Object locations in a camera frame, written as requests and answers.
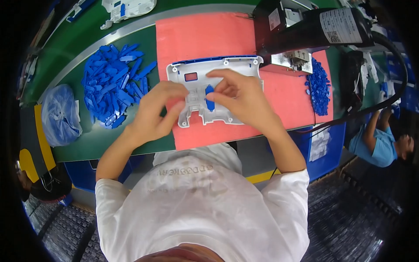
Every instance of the pile of blue plastic parts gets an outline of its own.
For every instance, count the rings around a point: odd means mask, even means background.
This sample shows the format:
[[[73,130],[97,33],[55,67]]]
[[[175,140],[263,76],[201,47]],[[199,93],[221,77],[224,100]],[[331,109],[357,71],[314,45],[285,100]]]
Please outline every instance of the pile of blue plastic parts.
[[[99,124],[112,129],[125,119],[127,107],[140,104],[140,99],[148,93],[146,75],[156,67],[157,61],[136,73],[141,65],[143,52],[136,51],[138,44],[123,46],[121,51],[114,45],[101,46],[90,56],[84,67],[84,102],[90,112],[92,124],[97,118]],[[128,64],[135,61],[130,68]]]
[[[330,101],[330,81],[320,62],[312,58],[313,74],[307,75],[307,94],[311,94],[313,110],[319,116],[327,116],[327,108]]]

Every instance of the hand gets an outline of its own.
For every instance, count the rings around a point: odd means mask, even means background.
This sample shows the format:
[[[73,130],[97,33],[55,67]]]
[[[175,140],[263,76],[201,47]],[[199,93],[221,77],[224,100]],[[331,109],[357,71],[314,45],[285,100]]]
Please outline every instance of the hand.
[[[207,94],[207,99],[225,106],[244,124],[266,135],[269,124],[280,120],[266,100],[258,78],[230,69],[213,70],[207,77],[223,78],[214,92]]]
[[[184,85],[172,81],[161,81],[140,100],[134,121],[125,127],[135,147],[159,139],[170,133],[173,123],[185,107],[185,97],[189,94]],[[182,99],[166,114],[160,113],[169,99]]]

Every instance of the white plastic housing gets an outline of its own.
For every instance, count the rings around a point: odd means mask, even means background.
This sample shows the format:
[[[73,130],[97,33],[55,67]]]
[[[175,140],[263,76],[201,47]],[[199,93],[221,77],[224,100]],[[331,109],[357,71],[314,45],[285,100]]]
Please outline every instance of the white plastic housing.
[[[198,111],[202,118],[202,124],[213,123],[214,121],[223,121],[226,124],[243,125],[233,114],[224,106],[215,103],[215,109],[211,112],[206,103],[205,89],[208,85],[213,88],[222,80],[222,78],[207,78],[205,75],[213,69],[230,68],[242,75],[259,77],[259,65],[263,63],[260,56],[254,57],[222,57],[222,59],[173,63],[167,66],[167,78],[175,83],[181,83],[189,90],[189,95],[185,98],[186,106],[179,115],[178,125],[182,128],[189,127],[189,118],[192,112]]]

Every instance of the blue shirt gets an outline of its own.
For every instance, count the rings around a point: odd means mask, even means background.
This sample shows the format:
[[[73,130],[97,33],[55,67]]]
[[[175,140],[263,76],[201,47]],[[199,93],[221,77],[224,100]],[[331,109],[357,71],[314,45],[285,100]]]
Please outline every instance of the blue shirt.
[[[389,166],[394,159],[397,159],[396,149],[394,148],[395,140],[390,127],[385,132],[377,128],[374,130],[374,137],[377,139],[377,142],[375,143],[374,152],[371,154],[362,140],[366,126],[361,126],[360,131],[351,139],[349,151],[375,166]]]

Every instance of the green workbench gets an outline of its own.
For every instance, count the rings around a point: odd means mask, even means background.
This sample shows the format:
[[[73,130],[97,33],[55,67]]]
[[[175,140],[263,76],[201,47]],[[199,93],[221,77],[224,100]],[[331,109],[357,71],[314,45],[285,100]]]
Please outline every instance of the green workbench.
[[[259,0],[202,0],[200,4],[217,4],[217,3],[231,3],[231,4],[247,4],[256,5]],[[313,0],[319,7],[339,7],[335,0]],[[109,13],[101,6],[101,1],[96,1],[85,13],[80,16],[75,22],[68,23],[64,21],[51,36],[50,40],[45,45],[37,62],[37,68],[33,81],[27,85],[22,102],[29,103],[39,99],[45,88],[52,82],[52,80],[61,72],[61,70],[73,61],[86,48],[109,35],[115,30],[124,27],[132,22],[144,19],[147,16],[152,16],[163,11],[195,5],[196,1],[169,1],[158,0],[158,3],[153,11],[147,15],[125,20],[121,23],[113,24],[110,29],[100,30],[100,26],[109,19]],[[155,26],[149,26],[123,38],[113,42],[113,44],[120,50],[125,44],[140,43],[139,50],[145,53],[142,57],[143,65],[147,65],[152,61],[157,60],[156,52],[156,32]],[[339,108],[339,53],[335,48],[330,48],[326,51],[329,67],[330,80],[334,87],[334,108]],[[98,125],[92,125],[90,121],[90,114],[83,102],[83,86],[81,79],[83,78],[83,71],[85,61],[75,66],[70,72],[63,77],[58,84],[68,84],[74,91],[75,99],[80,100],[80,118],[83,134],[72,144],[64,147],[55,147],[52,149],[54,158],[57,162],[64,161],[79,161],[88,159],[98,159],[102,156],[105,150],[113,143],[113,141],[121,134],[128,123],[130,123],[138,109],[138,106],[130,106],[127,109],[127,120],[123,124],[113,130],[104,129]],[[150,87],[153,87],[159,82],[157,69],[154,69],[148,76]],[[342,116],[342,112],[336,110],[334,118]],[[133,154],[146,154],[160,151],[174,150],[174,137],[170,135],[159,140],[148,142],[145,145],[134,150]]]

